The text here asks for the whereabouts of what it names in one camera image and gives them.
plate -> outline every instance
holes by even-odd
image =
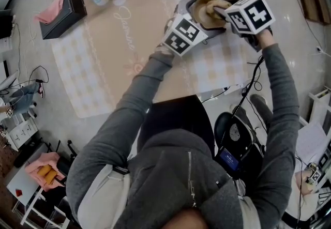
[[[193,7],[193,18],[201,23],[205,29],[223,28],[227,23],[225,20],[212,18],[206,12],[206,5],[211,0],[197,0]]]

gray hoodie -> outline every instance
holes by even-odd
[[[255,189],[247,196],[265,229],[279,222],[288,204],[299,123],[294,81],[278,45],[271,45],[262,54],[272,90],[273,119],[261,172],[254,181]],[[172,60],[173,56],[158,50],[150,56],[115,111],[75,159],[67,180],[75,218],[93,180],[106,164],[111,164],[127,167],[131,177],[127,205],[115,228],[159,229],[181,209],[194,204],[210,228],[243,228],[234,183],[197,135],[180,129],[157,134],[127,161]]]

screen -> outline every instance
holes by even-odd
[[[234,171],[237,170],[239,162],[237,159],[234,158],[234,156],[232,154],[230,154],[230,152],[228,150],[224,149],[221,152],[220,156],[232,170],[234,170]]]

box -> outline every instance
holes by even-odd
[[[177,14],[174,22],[163,37],[162,43],[182,57],[199,42],[208,38],[193,22],[188,21],[181,14]]]
[[[265,0],[239,0],[225,10],[238,33],[257,34],[275,22]]]
[[[84,0],[63,0],[63,7],[49,24],[40,22],[43,40],[59,38],[67,29],[87,15]]]

zipper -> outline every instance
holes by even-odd
[[[193,187],[193,181],[191,180],[191,171],[192,171],[192,153],[188,152],[188,189],[191,192],[191,196],[193,199],[192,207],[196,207],[197,203],[195,202],[195,192]]]

